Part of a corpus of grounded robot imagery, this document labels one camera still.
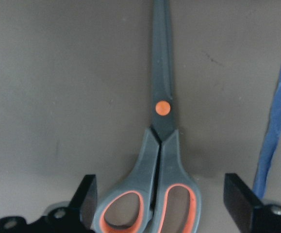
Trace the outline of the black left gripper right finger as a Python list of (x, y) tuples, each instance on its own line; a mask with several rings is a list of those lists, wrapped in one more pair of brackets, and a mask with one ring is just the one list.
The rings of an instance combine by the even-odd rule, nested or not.
[(236, 173), (225, 174), (223, 201), (239, 231), (253, 232), (254, 218), (264, 204)]

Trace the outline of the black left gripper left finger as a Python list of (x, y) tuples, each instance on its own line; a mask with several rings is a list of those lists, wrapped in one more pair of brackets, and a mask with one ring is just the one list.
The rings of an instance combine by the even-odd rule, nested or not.
[(76, 211), (80, 223), (91, 229), (97, 207), (97, 180), (96, 175), (85, 175), (68, 207)]

